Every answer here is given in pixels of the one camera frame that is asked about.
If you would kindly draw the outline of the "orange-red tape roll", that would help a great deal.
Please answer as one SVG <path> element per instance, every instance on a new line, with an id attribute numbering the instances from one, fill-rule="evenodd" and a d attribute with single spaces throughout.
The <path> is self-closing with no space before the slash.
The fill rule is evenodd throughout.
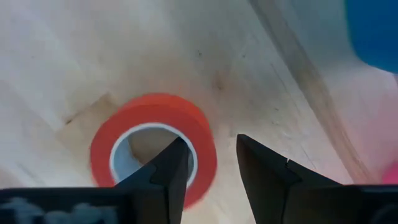
<path id="1" fill-rule="evenodd" d="M 90 145 L 91 173 L 96 184 L 112 187 L 134 172 L 134 160 L 127 156 L 127 138 L 150 128 L 166 129 L 187 143 L 193 169 L 184 207 L 191 207 L 203 198 L 215 178 L 216 149 L 202 110 L 176 95 L 150 93 L 133 98 L 101 125 Z"/>

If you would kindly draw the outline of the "pink translucent plastic bin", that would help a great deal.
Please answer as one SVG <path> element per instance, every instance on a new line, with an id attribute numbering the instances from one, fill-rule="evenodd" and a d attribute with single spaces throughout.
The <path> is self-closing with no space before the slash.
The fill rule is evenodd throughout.
<path id="1" fill-rule="evenodd" d="M 249 0 L 331 145 L 356 183 L 398 163 L 398 77 L 349 41 L 345 0 Z"/>

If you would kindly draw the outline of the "pink tape roll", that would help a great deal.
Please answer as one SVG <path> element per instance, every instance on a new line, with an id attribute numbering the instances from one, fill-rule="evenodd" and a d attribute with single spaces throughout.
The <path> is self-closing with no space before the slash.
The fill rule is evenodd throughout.
<path id="1" fill-rule="evenodd" d="M 398 185 L 398 161 L 393 162 L 384 172 L 382 183 Z"/>

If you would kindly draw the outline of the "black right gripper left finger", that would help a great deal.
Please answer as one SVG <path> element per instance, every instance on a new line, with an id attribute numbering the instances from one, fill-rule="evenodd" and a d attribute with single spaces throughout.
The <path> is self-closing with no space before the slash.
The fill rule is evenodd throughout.
<path id="1" fill-rule="evenodd" d="M 115 186 L 123 193 L 118 224 L 180 224 L 190 150 L 176 138 L 150 162 Z"/>

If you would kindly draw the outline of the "teal blue plastic bin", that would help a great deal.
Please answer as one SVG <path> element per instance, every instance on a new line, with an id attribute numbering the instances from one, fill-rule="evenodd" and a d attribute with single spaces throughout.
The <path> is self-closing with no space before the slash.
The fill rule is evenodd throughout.
<path id="1" fill-rule="evenodd" d="M 356 56 L 398 75 L 398 0 L 345 0 L 345 11 Z"/>

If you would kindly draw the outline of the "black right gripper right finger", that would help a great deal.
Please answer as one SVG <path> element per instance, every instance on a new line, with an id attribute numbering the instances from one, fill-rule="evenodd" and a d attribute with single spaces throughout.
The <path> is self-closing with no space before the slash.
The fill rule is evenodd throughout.
<path id="1" fill-rule="evenodd" d="M 237 135 L 236 153 L 256 224 L 283 224 L 286 202 L 294 187 L 339 185 L 245 134 Z"/>

